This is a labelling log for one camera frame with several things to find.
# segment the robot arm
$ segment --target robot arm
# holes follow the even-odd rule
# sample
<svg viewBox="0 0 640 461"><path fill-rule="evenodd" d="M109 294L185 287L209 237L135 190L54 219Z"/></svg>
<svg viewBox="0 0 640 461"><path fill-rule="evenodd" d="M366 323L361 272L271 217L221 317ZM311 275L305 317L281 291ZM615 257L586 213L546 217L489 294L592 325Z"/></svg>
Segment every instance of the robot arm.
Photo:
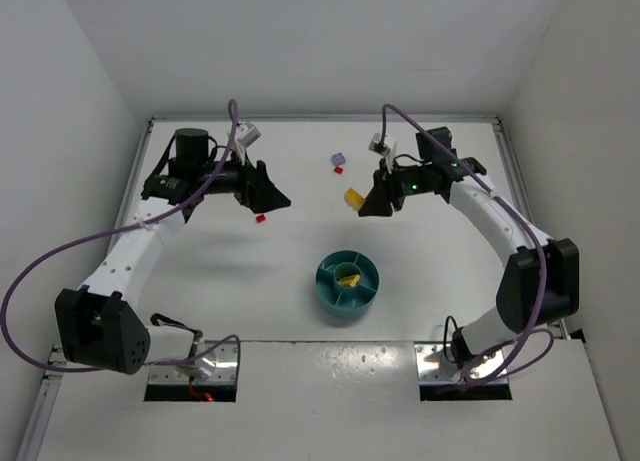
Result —
<svg viewBox="0 0 640 461"><path fill-rule="evenodd" d="M235 153L206 194L233 193L256 214L290 206L269 180L264 162L254 167L246 157L245 149L259 136L257 129L247 123L237 132ZM173 141L176 156L169 158ZM217 165L217 148L209 153L208 141L204 130L176 131L127 220L141 228L122 234L79 289L64 289L56 299L58 330L69 361L133 374L145 363L195 354L200 332L177 322L145 325L136 311L142 287L164 247L202 199L157 223L144 223L180 205L203 185ZM168 174L161 174L167 164Z"/></svg>
<svg viewBox="0 0 640 461"><path fill-rule="evenodd" d="M447 128L429 133L456 153ZM536 297L539 260L529 235L490 194L467 177L457 163L435 151L422 135L417 134L416 138L421 164L399 166L393 157L395 148L387 150L386 158L380 160L380 168L373 174L374 186L366 199L350 204L361 217L391 216L402 209L407 196L436 193L464 214L494 249L505 268L496 306L453 334L451 352L462 367L486 349L513 340L524 330ZM477 160L463 161L493 188ZM546 324L578 310L578 249L568 239L555 241L527 224L546 255L548 280L537 319L537 324Z"/></svg>

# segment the white wall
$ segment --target white wall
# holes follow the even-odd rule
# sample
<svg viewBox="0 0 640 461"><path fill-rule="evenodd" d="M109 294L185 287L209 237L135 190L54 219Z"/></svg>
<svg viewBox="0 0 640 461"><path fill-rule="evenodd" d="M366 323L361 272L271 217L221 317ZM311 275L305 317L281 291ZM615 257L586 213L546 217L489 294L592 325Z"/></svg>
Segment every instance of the white wall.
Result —
<svg viewBox="0 0 640 461"><path fill-rule="evenodd" d="M114 223L141 132L64 0L0 0L0 290L43 251ZM53 259L27 278L11 331L40 360L53 302L105 244ZM13 459L40 373L0 341L0 459Z"/></svg>
<svg viewBox="0 0 640 461"><path fill-rule="evenodd" d="M625 459L640 459L640 0L563 0L511 105L536 220L581 250L582 326Z"/></svg>
<svg viewBox="0 0 640 461"><path fill-rule="evenodd" d="M67 0L137 114L506 107L558 0Z"/></svg>

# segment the yellow block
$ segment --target yellow block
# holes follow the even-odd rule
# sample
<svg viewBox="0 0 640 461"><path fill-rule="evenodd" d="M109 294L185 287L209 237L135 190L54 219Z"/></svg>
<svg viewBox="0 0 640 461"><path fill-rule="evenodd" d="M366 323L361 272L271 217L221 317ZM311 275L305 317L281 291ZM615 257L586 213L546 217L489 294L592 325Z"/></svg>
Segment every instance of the yellow block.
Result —
<svg viewBox="0 0 640 461"><path fill-rule="evenodd" d="M360 275L354 274L353 276L347 276L338 280L338 284L340 286L344 286L345 288L355 288L360 282Z"/></svg>
<svg viewBox="0 0 640 461"><path fill-rule="evenodd" d="M364 198L355 189L349 188L344 193L344 202L355 211L360 211L360 208L364 205Z"/></svg>

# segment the purple block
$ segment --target purple block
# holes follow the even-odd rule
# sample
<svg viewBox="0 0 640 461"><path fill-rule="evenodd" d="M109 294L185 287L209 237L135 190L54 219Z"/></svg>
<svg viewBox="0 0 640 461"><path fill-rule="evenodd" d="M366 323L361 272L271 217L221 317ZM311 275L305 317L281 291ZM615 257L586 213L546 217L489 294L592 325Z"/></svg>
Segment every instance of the purple block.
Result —
<svg viewBox="0 0 640 461"><path fill-rule="evenodd" d="M346 163L347 160L344 158L342 153L336 153L333 156L331 156L331 162L333 163L334 166L340 166Z"/></svg>

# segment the teal bowl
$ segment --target teal bowl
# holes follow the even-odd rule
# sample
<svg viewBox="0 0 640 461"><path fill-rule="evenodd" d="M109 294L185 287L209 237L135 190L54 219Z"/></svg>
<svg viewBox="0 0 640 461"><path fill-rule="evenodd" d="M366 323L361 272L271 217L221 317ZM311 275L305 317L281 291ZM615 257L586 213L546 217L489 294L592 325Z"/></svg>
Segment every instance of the teal bowl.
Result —
<svg viewBox="0 0 640 461"><path fill-rule="evenodd" d="M340 279L354 274L360 282L341 286ZM380 276L375 265L356 251L338 251L322 260L316 271L316 291L320 305L330 314L355 319L367 312L378 292Z"/></svg>

